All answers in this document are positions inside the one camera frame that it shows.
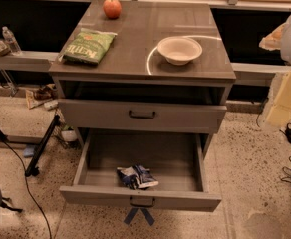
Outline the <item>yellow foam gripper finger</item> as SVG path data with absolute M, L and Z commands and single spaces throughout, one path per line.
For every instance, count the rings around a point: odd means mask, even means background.
M 282 127 L 291 120 L 291 71 L 286 73 L 279 87 L 278 93 L 271 106 L 266 121 Z

